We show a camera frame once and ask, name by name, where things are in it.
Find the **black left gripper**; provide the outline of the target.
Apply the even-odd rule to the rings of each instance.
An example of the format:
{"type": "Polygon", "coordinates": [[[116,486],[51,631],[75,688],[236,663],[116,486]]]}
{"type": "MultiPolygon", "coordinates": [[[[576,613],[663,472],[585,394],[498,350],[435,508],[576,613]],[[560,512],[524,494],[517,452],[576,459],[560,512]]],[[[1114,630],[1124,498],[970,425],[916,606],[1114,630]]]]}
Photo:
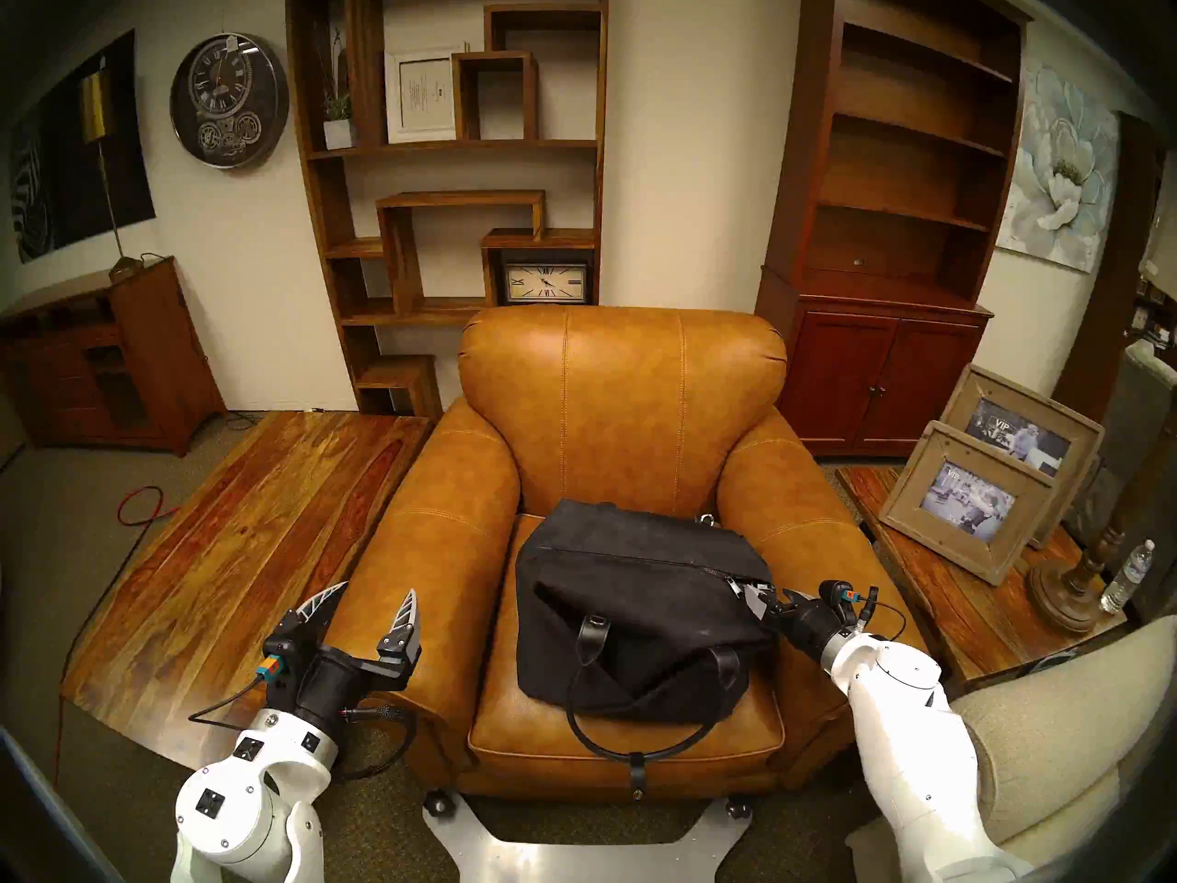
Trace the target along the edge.
{"type": "Polygon", "coordinates": [[[345,712],[370,693],[403,691],[421,655],[415,589],[378,640],[375,660],[320,643],[348,587],[350,580],[340,582],[307,598],[262,640],[262,655],[280,662],[277,675],[266,679],[265,706],[295,716],[334,743],[341,741],[345,712]]]}

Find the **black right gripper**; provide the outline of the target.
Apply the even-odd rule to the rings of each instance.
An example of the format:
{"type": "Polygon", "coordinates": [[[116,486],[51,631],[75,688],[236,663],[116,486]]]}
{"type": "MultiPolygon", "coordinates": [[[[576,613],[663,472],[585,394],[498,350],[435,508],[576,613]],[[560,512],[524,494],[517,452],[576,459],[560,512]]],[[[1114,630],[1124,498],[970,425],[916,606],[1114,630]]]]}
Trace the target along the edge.
{"type": "Polygon", "coordinates": [[[731,587],[759,624],[784,637],[820,666],[831,666],[837,653],[866,633],[875,615],[875,587],[863,596],[847,580],[822,580],[816,597],[782,589],[780,603],[771,582],[732,576],[731,587]]]}

